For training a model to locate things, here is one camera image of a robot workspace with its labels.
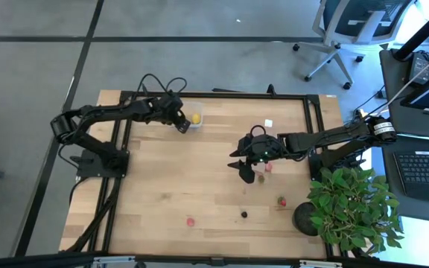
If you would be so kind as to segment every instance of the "potted plant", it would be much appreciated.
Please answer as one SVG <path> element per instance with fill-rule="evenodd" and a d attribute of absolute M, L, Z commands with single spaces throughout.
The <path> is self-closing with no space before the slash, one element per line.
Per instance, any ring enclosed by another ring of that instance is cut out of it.
<path fill-rule="evenodd" d="M 322 182 L 311 182 L 308 199 L 293 215 L 293 222 L 301 232 L 314 232 L 327 243 L 340 244 L 341 250 L 372 246 L 366 254 L 385 250 L 389 246 L 401 248 L 402 236 L 396 207 L 396 196 L 388 191 L 385 176 L 373 170 L 340 168 L 321 171 Z"/>

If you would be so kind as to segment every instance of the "small red object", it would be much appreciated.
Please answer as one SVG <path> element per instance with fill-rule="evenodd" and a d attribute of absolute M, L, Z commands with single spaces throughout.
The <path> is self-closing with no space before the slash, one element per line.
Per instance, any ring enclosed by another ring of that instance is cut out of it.
<path fill-rule="evenodd" d="M 194 220 L 192 218 L 188 218 L 186 220 L 186 225 L 193 227 L 194 226 Z"/>
<path fill-rule="evenodd" d="M 279 197 L 279 198 L 277 199 L 277 203 L 278 203 L 279 205 L 282 205 L 282 206 L 286 206 L 286 205 L 287 205 L 286 199 L 285 199 L 284 197 Z"/>
<path fill-rule="evenodd" d="M 264 168 L 267 172 L 270 172 L 273 169 L 273 164 L 267 163 L 266 167 Z"/>

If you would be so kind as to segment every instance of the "gray carpet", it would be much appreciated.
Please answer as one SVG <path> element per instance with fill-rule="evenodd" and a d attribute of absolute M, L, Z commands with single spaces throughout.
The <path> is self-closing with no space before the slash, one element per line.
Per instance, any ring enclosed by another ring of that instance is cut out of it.
<path fill-rule="evenodd" d="M 294 36 L 311 30 L 316 0 L 105 1 L 96 36 Z M 85 36 L 96 0 L 0 0 L 0 35 Z M 336 63 L 303 77 L 324 56 L 292 44 L 251 42 L 92 43 L 74 108 L 95 104 L 101 89 L 135 89 L 143 74 L 163 81 L 183 76 L 186 91 L 214 87 L 279 93 L 337 95 L 344 120 L 383 85 L 379 47 L 354 48 L 361 63 L 346 58 L 355 84 Z M 0 42 L 0 258 L 12 254 L 44 155 L 51 139 L 49 121 L 60 112 L 82 48 L 81 42 Z M 150 90 L 159 90 L 148 83 Z M 373 100 L 365 110 L 382 100 Z M 78 154 L 68 147 L 64 155 Z M 73 167 L 56 161 L 28 254 L 55 253 L 68 211 Z"/>

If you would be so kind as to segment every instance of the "black pot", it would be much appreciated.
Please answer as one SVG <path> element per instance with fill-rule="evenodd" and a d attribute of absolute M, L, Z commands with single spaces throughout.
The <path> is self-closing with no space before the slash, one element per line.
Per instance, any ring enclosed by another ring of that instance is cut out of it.
<path fill-rule="evenodd" d="M 311 215 L 316 208 L 311 202 L 304 202 L 297 206 L 292 214 L 292 224 L 301 233 L 308 236 L 317 236 L 317 229 L 312 225 Z"/>

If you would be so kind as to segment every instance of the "chair wheel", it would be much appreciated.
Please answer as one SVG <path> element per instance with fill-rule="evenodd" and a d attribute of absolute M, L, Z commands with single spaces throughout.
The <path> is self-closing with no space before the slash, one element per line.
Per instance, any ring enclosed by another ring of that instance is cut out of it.
<path fill-rule="evenodd" d="M 139 261 L 138 263 L 135 264 L 133 268 L 147 268 L 147 264 L 145 264 L 145 262 L 143 261 Z"/>

